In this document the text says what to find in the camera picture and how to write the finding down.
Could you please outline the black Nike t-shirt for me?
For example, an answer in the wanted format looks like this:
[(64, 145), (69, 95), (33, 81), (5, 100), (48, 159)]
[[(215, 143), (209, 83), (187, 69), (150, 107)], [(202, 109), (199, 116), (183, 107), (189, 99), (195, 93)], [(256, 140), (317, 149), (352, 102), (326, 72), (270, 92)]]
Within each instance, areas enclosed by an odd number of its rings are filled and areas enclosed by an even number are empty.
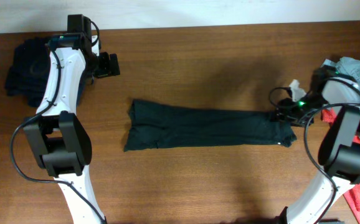
[(271, 112), (194, 109), (134, 100), (125, 151), (236, 145), (290, 147), (296, 135)]

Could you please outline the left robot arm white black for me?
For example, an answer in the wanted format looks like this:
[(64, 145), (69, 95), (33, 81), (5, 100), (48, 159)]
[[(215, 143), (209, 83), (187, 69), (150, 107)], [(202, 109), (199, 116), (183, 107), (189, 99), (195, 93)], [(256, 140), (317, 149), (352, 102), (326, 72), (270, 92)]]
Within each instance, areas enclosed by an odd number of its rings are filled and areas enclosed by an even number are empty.
[(120, 74), (116, 54), (100, 52), (100, 36), (92, 34), (94, 27), (88, 17), (72, 14), (66, 33), (51, 37), (42, 102), (35, 116), (20, 125), (37, 165), (51, 177), (48, 183), (60, 187), (74, 223), (107, 221), (90, 180), (91, 140), (76, 112), (81, 84)]

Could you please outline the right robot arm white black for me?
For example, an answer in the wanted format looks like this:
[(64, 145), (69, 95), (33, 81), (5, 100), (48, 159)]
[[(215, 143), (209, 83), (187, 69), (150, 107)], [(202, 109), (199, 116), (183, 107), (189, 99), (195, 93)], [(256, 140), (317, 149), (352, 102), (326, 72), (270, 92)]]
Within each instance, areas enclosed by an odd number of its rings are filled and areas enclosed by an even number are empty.
[(338, 113), (324, 137), (318, 157), (309, 150), (309, 160), (318, 172), (303, 195), (276, 217), (275, 223), (322, 223), (331, 206), (348, 190), (360, 183), (360, 89), (350, 75), (324, 65), (315, 70), (310, 89), (297, 95), (299, 84), (285, 88), (288, 98), (274, 105), (274, 120), (289, 122), (304, 129), (304, 145), (308, 145), (308, 128), (325, 109)]

